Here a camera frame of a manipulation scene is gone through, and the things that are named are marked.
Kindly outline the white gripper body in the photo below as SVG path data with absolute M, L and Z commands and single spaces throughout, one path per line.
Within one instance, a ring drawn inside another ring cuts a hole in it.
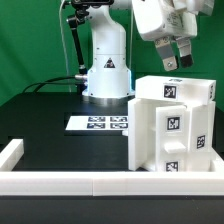
M 132 7 L 137 30 L 144 41 L 197 35 L 196 16 L 178 12 L 171 0 L 132 0 Z

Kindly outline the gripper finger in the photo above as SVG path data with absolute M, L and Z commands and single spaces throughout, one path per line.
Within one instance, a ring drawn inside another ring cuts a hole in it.
M 156 50 L 162 60 L 166 71 L 174 71 L 178 68 L 176 56 L 174 54 L 169 36 L 161 37 L 154 41 Z
M 188 37 L 178 37 L 176 39 L 179 49 L 180 62 L 183 68 L 191 67 L 194 63 L 192 57 L 191 40 Z

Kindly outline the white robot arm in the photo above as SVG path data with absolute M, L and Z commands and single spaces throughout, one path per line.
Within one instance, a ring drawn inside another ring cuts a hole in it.
M 165 70 L 192 65 L 190 39 L 197 35 L 197 23 L 188 0 L 115 0 L 112 7 L 133 10 L 141 38 L 155 43 Z M 107 6 L 88 12 L 93 64 L 84 78 L 83 98 L 102 105 L 122 103 L 134 95 L 126 66 L 126 31 Z

